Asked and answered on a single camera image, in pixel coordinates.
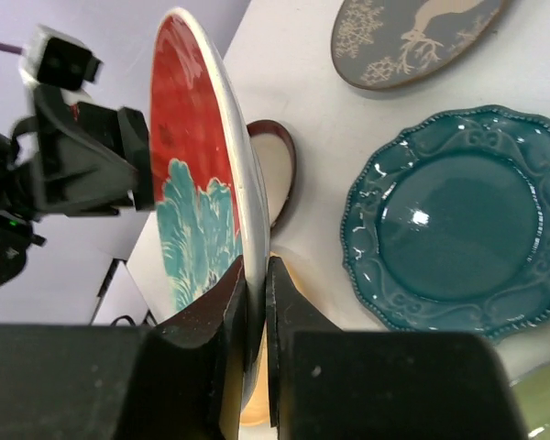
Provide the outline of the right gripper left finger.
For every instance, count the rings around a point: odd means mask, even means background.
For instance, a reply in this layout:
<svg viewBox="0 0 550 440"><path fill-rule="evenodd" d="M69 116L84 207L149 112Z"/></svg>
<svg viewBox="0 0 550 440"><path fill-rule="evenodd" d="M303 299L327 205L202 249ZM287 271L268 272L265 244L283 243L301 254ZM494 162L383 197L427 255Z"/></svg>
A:
<svg viewBox="0 0 550 440"><path fill-rule="evenodd" d="M236 439L247 349L247 284L241 257L207 293L158 327L161 439Z"/></svg>

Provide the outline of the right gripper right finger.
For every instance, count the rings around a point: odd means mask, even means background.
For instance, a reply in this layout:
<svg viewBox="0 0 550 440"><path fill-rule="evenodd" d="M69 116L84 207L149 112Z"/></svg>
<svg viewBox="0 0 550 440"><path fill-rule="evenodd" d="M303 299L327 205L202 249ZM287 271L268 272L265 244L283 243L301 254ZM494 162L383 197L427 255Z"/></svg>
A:
<svg viewBox="0 0 550 440"><path fill-rule="evenodd" d="M320 417L310 406L322 393L325 338L341 329L296 287L282 258L269 259L266 324L270 425L279 439L308 436L307 425Z"/></svg>

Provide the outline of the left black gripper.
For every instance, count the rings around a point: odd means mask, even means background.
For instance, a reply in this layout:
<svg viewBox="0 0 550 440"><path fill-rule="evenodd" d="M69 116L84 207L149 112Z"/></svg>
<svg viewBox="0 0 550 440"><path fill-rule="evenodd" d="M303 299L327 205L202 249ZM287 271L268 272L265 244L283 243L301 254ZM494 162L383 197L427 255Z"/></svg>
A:
<svg viewBox="0 0 550 440"><path fill-rule="evenodd" d="M35 212L116 215L114 204L130 191L138 211L154 209L149 130L140 111L117 111L123 159L79 125L60 88L39 84L30 101L33 114L16 122L10 140L19 150L19 138L36 136L36 151L27 161Z"/></svg>

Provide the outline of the red plate with teal flower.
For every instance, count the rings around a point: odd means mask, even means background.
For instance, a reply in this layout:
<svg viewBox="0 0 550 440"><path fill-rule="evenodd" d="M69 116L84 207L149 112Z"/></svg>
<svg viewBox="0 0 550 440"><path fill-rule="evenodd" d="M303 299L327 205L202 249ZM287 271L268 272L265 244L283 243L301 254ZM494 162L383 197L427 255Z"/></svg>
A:
<svg viewBox="0 0 550 440"><path fill-rule="evenodd" d="M270 247L259 162L225 65L192 13L159 24L150 81L149 150L164 269L183 309L236 259L247 283L247 360L262 338Z"/></svg>

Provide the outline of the grey plate with deer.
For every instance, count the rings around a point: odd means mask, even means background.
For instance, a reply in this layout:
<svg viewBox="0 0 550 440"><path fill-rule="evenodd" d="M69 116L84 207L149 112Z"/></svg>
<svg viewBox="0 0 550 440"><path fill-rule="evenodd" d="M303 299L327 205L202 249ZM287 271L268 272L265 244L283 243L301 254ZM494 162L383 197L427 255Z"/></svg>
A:
<svg viewBox="0 0 550 440"><path fill-rule="evenodd" d="M419 81L462 55L508 4L345 1L332 30L332 63L346 83L361 90L388 90Z"/></svg>

